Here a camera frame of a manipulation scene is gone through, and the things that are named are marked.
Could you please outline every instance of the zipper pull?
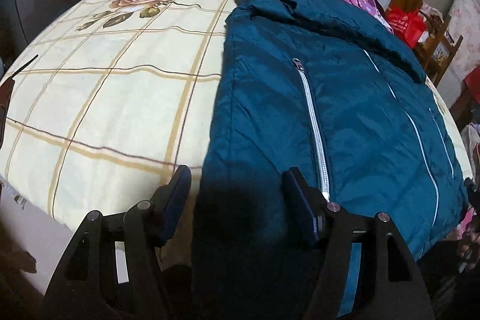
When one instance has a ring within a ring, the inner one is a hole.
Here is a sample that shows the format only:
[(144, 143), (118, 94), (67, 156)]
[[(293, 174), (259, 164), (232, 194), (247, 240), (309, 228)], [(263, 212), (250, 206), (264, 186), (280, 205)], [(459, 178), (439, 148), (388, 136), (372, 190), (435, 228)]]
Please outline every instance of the zipper pull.
[(295, 68), (298, 70), (298, 71), (301, 71), (301, 72), (305, 72), (305, 69), (303, 68), (303, 65), (301, 64), (302, 62), (297, 59), (296, 57), (294, 57), (292, 59), (292, 62), (293, 62), (293, 65), (295, 66)]

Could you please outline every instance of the wooden chair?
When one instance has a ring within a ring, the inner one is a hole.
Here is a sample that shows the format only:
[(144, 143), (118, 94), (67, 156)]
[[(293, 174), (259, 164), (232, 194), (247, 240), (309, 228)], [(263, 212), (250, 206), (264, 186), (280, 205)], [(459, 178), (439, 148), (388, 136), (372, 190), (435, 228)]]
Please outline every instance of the wooden chair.
[[(432, 83), (437, 87), (443, 74), (445, 74), (445, 71), (457, 54), (460, 44), (463, 41), (463, 36), (461, 35), (457, 43), (452, 45), (445, 37), (445, 32), (452, 17), (448, 15), (443, 23), (439, 23), (423, 12), (420, 13), (424, 15), (430, 24), (429, 31), (431, 30), (431, 33), (426, 42), (424, 44), (417, 44), (413, 51)], [(444, 46), (448, 52), (448, 56), (437, 61), (433, 58), (433, 54), (440, 44)]]

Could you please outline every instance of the white strip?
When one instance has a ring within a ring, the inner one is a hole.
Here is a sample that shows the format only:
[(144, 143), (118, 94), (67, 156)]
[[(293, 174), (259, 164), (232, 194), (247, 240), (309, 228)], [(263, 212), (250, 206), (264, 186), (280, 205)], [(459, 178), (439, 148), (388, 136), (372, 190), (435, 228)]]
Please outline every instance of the white strip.
[(418, 132), (417, 126), (413, 122), (412, 117), (410, 117), (410, 115), (407, 112), (405, 112), (405, 114), (409, 118), (410, 122), (413, 125), (413, 128), (415, 129), (415, 133), (417, 134), (418, 143), (420, 145), (421, 154), (423, 156), (423, 161), (425, 162), (425, 167), (427, 168), (428, 175), (430, 176), (431, 182), (433, 183), (433, 185), (435, 187), (435, 193), (437, 194), (437, 202), (435, 204), (435, 215), (433, 216), (433, 223), (432, 223), (432, 226), (434, 226), (435, 225), (435, 220), (437, 219), (438, 201), (439, 201), (439, 197), (440, 197), (439, 194), (438, 194), (438, 186), (437, 186), (437, 183), (435, 182), (435, 179), (434, 179), (433, 175), (430, 172), (430, 168), (428, 167), (427, 158), (425, 157), (425, 152), (423, 151), (423, 145), (422, 145), (422, 141), (421, 141), (422, 139), (420, 138), (420, 134)]
[(314, 102), (311, 98), (310, 93), (310, 86), (308, 84), (305, 73), (299, 69), (297, 69), (297, 71), (303, 83), (303, 91), (305, 92), (305, 97), (307, 98), (308, 113), (310, 115), (311, 127), (313, 129), (313, 137), (315, 138), (315, 149), (317, 153), (318, 167), (320, 171), (320, 190), (327, 202), (330, 202), (330, 184), (328, 180), (325, 154), (323, 153), (322, 137), (320, 136), (320, 129), (318, 128), (317, 116), (315, 114), (315, 108), (313, 106)]
[(442, 139), (443, 148), (445, 149), (445, 155), (447, 155), (448, 163), (450, 164), (450, 169), (452, 170), (452, 178), (453, 178), (454, 177), (453, 164), (452, 164), (452, 160), (450, 160), (450, 156), (448, 155), (447, 146), (445, 145), (445, 140), (443, 140), (442, 133), (440, 132), (440, 127), (438, 126), (437, 120), (435, 120), (434, 114), (431, 112), (430, 108), (428, 108), (428, 110), (430, 110), (431, 118), (433, 119), (433, 122), (435, 122), (435, 125), (437, 126), (440, 139)]
[[(368, 58), (370, 59), (371, 63), (373, 64), (373, 66), (375, 67), (375, 69), (377, 70), (377, 72), (381, 75), (381, 72), (380, 70), (378, 69), (377, 65), (374, 63), (374, 61), (371, 59), (370, 55), (368, 54), (368, 52), (366, 50), (363, 50), (365, 52), (365, 54), (368, 56)], [(397, 96), (395, 95), (395, 93), (393, 92), (392, 88), (390, 87), (390, 85), (388, 84), (388, 82), (385, 80), (385, 83), (387, 84), (388, 88), (390, 89), (390, 92), (392, 93), (393, 97), (395, 99), (397, 99)], [(421, 154), (423, 156), (423, 161), (425, 163), (425, 167), (427, 168), (427, 171), (428, 171), (428, 175), (430, 176), (430, 179), (431, 179), (431, 182), (433, 183), (433, 187), (435, 187), (435, 194), (437, 196), (437, 200), (436, 200), (436, 204), (435, 204), (435, 215), (433, 216), (433, 223), (432, 223), (432, 226), (435, 225), (435, 220), (437, 219), (437, 213), (438, 213), (438, 203), (439, 203), (439, 198), (440, 198), (440, 195), (438, 193), (438, 186), (437, 186), (437, 183), (435, 182), (435, 179), (434, 179), (434, 176), (431, 174), (431, 171), (430, 171), (430, 167), (428, 166), (428, 163), (427, 163), (427, 158), (425, 157), (425, 151), (423, 150), (423, 144), (422, 144), (422, 139), (420, 138), (420, 134), (418, 132), (418, 129), (417, 129), (417, 126), (415, 125), (415, 122), (413, 121), (412, 117), (410, 117), (410, 115), (405, 112), (406, 116), (409, 118), (410, 122), (412, 123), (413, 125), (413, 128), (415, 129), (415, 133), (417, 134), (417, 139), (418, 139), (418, 143), (420, 145), (420, 150), (421, 150)], [(450, 162), (450, 166), (452, 167), (452, 175), (453, 175), (453, 166), (452, 166), (452, 163)]]

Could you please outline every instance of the blue jacket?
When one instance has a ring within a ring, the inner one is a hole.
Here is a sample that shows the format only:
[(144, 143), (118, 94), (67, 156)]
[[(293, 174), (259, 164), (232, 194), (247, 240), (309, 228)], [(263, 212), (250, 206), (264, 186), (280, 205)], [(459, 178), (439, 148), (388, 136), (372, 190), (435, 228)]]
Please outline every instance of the blue jacket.
[[(291, 166), (325, 186), (309, 113), (331, 200), (387, 212), (416, 259), (459, 222), (467, 195), (425, 73), (378, 21), (342, 0), (236, 1), (194, 215), (194, 290), (222, 319), (294, 320), (322, 263), (281, 190)], [(342, 313), (358, 269), (354, 246)]]

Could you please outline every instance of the bag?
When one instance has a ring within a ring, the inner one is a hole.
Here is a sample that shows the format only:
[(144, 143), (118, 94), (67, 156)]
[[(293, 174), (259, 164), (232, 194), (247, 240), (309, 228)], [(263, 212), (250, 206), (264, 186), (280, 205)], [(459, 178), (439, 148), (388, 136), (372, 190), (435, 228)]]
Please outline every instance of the bag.
[(387, 16), (387, 22), (392, 27), (395, 36), (413, 48), (419, 41), (427, 26), (418, 10), (406, 13), (398, 7), (393, 7)]

